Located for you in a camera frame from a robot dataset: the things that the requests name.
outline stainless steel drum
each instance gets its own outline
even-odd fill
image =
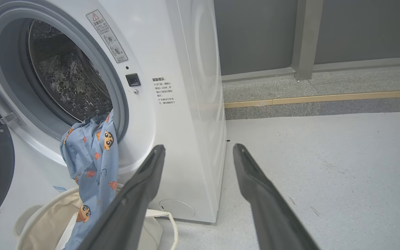
[[[34,20],[27,32],[26,47],[43,91],[59,108],[79,121],[110,112],[112,104],[105,83],[70,38]]]

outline wall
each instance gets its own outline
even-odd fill
[[[291,66],[297,0],[214,5],[222,75]],[[324,0],[313,50],[315,64],[400,57],[400,0]]]
[[[400,57],[400,0],[324,0],[315,64]]]
[[[297,0],[214,0],[222,75],[291,65]]]

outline warning sticker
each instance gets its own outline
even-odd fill
[[[54,187],[59,193],[64,193],[65,191],[67,191],[64,187],[57,187],[57,186],[52,186]]]
[[[175,105],[174,85],[164,77],[152,78],[157,101],[160,105]]]
[[[87,14],[86,17],[89,19],[95,30],[97,30],[101,38],[103,38],[103,41],[105,41],[105,44],[111,51],[115,61],[117,63],[127,61],[126,53],[124,53],[124,50],[117,41],[111,27],[103,18],[101,13],[98,10],[95,10],[94,12]]]

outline blue pajamas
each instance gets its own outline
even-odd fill
[[[75,250],[115,197],[118,174],[118,144],[109,115],[74,124],[61,139],[61,155],[70,177],[80,187],[83,205],[66,250]]]

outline step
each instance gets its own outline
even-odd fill
[[[400,112],[400,67],[223,83],[227,120]]]

